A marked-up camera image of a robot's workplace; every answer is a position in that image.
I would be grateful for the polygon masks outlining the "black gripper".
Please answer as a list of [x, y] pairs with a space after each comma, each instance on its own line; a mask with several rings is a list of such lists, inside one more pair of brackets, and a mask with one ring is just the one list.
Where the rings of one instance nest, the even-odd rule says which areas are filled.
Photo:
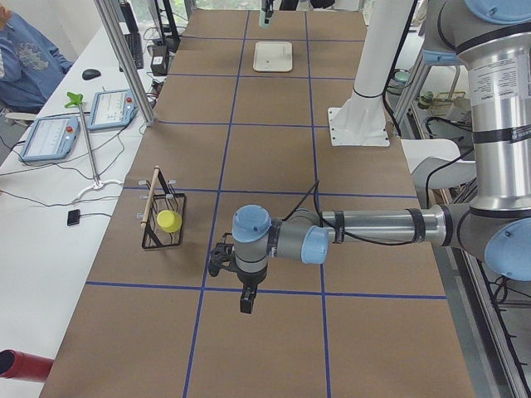
[[222, 235], [222, 240], [217, 242], [214, 248], [210, 251], [209, 263], [207, 266], [208, 273], [212, 277], [217, 277], [221, 270], [235, 273], [242, 283], [240, 312], [252, 313], [257, 287], [266, 279], [266, 268], [256, 272], [242, 270], [236, 264], [234, 244], [227, 243], [228, 236], [232, 236], [232, 233], [224, 233]]

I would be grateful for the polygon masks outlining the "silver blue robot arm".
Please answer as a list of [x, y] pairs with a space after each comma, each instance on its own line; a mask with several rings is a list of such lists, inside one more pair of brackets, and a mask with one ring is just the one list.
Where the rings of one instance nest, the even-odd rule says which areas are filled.
[[473, 255], [510, 279], [530, 278], [530, 4], [432, 1], [425, 54], [460, 61], [468, 72], [476, 197], [468, 204], [399, 211], [312, 211], [273, 218], [257, 205], [238, 209], [210, 254], [208, 272], [242, 284], [240, 310], [253, 309], [268, 261], [323, 264], [330, 244], [430, 241]]

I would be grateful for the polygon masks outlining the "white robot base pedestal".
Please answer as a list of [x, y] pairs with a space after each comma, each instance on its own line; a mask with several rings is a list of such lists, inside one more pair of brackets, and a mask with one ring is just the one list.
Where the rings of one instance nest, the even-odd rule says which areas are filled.
[[415, 9], [412, 0], [374, 3], [352, 95], [342, 107], [328, 109], [332, 145], [390, 145], [383, 96], [402, 36], [409, 30]]

